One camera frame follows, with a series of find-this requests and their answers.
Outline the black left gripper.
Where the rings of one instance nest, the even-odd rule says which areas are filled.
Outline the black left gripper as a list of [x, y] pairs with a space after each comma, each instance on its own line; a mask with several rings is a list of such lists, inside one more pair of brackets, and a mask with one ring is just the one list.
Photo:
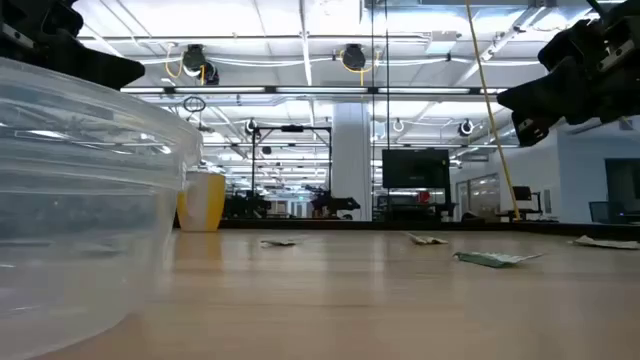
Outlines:
[[1, 0], [1, 56], [120, 90], [145, 75], [138, 61], [85, 47], [75, 0]]

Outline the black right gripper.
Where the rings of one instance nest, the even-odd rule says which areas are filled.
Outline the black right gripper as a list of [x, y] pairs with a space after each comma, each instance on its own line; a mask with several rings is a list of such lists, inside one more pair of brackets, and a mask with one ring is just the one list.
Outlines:
[[639, 112], [639, 0], [589, 5], [598, 19], [560, 31], [538, 53], [547, 75], [497, 96], [522, 147], [544, 140], [562, 117], [605, 122]]

